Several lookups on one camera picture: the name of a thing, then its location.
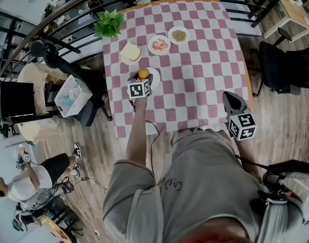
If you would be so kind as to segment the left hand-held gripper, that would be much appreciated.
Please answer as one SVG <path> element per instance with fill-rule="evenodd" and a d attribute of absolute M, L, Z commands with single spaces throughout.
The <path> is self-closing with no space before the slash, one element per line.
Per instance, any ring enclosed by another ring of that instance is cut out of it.
<path fill-rule="evenodd" d="M 151 83 L 153 74 L 150 74 L 146 79 L 129 78 L 127 84 L 127 93 L 130 100 L 145 98 L 151 95 Z"/>

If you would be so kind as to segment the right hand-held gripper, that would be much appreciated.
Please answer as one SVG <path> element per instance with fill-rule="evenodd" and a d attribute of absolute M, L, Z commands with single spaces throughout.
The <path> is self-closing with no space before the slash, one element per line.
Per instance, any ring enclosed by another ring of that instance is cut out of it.
<path fill-rule="evenodd" d="M 224 91 L 223 104 L 230 135 L 237 141 L 253 138 L 257 124 L 246 101 L 235 93 Z"/>

